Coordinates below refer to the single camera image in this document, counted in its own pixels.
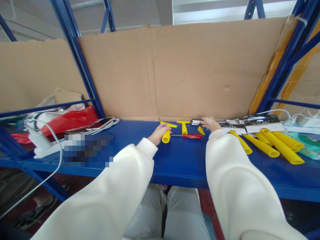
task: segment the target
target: white sweatshirt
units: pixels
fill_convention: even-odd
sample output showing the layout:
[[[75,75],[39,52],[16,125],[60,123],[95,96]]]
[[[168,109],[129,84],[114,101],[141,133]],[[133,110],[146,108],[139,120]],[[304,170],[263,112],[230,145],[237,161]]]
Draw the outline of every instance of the white sweatshirt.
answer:
[[[51,214],[32,240],[121,239],[147,189],[157,150],[146,138],[122,149],[109,168]],[[211,133],[206,172],[226,240],[306,239],[286,222],[274,188],[236,137],[223,130]]]

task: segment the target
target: white phone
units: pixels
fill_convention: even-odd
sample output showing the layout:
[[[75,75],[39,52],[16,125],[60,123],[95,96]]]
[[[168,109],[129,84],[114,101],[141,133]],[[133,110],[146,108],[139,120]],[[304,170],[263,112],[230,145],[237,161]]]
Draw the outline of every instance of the white phone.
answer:
[[[103,119],[99,120],[98,122],[92,124],[90,127],[87,128],[87,130],[88,131],[90,131],[90,130],[99,130],[99,129],[103,128],[105,125],[107,125],[110,122],[112,122],[113,120],[114,120],[114,117],[103,118]]]

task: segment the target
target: person's left hand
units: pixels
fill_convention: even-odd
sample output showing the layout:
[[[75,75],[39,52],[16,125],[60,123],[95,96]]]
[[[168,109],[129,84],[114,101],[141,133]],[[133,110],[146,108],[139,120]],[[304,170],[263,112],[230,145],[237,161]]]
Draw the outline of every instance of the person's left hand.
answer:
[[[156,128],[156,130],[154,130],[153,134],[150,137],[148,137],[149,141],[152,142],[154,145],[158,146],[165,132],[167,130],[171,130],[171,127],[168,127],[166,125],[166,123],[160,124]]]

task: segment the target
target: red screwdriver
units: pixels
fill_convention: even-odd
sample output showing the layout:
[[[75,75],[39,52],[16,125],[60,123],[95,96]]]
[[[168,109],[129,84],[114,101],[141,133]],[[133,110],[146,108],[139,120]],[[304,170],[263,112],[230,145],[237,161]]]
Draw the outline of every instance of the red screwdriver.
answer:
[[[181,136],[183,138],[202,139],[202,134],[183,134],[183,135],[171,135],[171,136]]]

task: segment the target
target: yellow plastic tube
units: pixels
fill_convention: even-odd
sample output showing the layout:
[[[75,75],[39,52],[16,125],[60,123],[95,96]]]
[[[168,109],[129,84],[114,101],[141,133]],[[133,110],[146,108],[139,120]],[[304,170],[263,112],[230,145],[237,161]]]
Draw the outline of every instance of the yellow plastic tube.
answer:
[[[174,124],[171,124],[171,123],[166,123],[168,127],[174,127],[176,128],[177,125],[174,125]],[[168,143],[170,141],[170,130],[167,130],[165,132],[165,134],[162,136],[162,142],[163,143]]]
[[[183,134],[188,134],[186,123],[190,123],[190,121],[177,121],[177,123],[182,124],[182,135]]]
[[[243,137],[248,139],[250,142],[252,142],[257,148],[259,148],[261,151],[263,151],[265,154],[267,154],[269,157],[279,157],[280,153],[275,150],[274,148],[270,147],[264,142],[261,142],[260,140],[248,135],[243,134]]]
[[[251,148],[249,148],[249,146],[246,144],[246,142],[241,137],[239,137],[239,135],[237,134],[236,131],[231,130],[229,133],[231,133],[233,136],[236,136],[240,140],[241,146],[243,147],[243,149],[247,155],[252,153]]]
[[[163,143],[168,143],[170,141],[170,130],[167,130],[162,137]]]
[[[281,132],[271,132],[273,135],[275,135],[281,142],[283,142],[285,145],[287,145],[292,150],[300,150],[301,148],[304,148],[304,144],[301,142],[298,142],[297,140],[281,133]]]
[[[277,150],[291,163],[302,164],[304,160],[294,153],[291,148],[281,142],[275,135],[273,135],[268,129],[263,128],[260,132],[269,139],[270,142],[277,148]]]
[[[273,146],[273,144],[269,141],[269,139],[266,138],[262,133],[256,133],[256,135],[261,142],[267,144],[269,147]]]

